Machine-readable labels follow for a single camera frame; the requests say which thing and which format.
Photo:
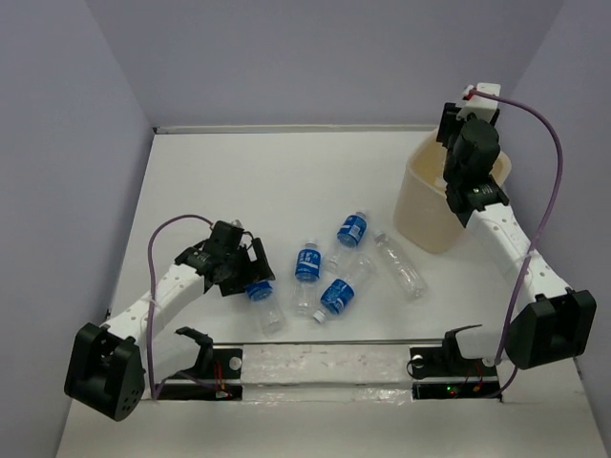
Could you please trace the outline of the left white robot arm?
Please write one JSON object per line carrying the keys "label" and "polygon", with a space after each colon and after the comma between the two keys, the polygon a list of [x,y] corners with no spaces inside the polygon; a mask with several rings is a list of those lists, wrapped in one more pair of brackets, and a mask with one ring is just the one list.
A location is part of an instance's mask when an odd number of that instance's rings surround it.
{"label": "left white robot arm", "polygon": [[214,342],[208,335],[183,326],[172,333],[171,347],[160,351],[155,338],[213,287],[228,297],[275,278],[260,238],[236,221],[209,227],[209,237],[185,248],[165,274],[148,266],[149,290],[136,302],[105,323],[86,323],[77,331],[64,383],[68,397],[119,422],[143,396],[157,399],[169,378],[209,370]]}

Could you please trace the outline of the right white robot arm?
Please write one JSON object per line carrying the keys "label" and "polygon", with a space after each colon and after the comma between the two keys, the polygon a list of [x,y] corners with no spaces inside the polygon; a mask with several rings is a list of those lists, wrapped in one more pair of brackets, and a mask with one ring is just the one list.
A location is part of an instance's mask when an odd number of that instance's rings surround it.
{"label": "right white robot arm", "polygon": [[500,328],[476,325],[452,332],[455,342],[439,351],[441,366],[452,374],[464,372],[475,359],[508,360],[525,370],[575,358],[586,348],[597,310],[589,291],[572,288],[537,251],[493,178],[500,154],[498,114],[448,102],[437,131],[436,140],[446,150],[449,208],[513,288]]}

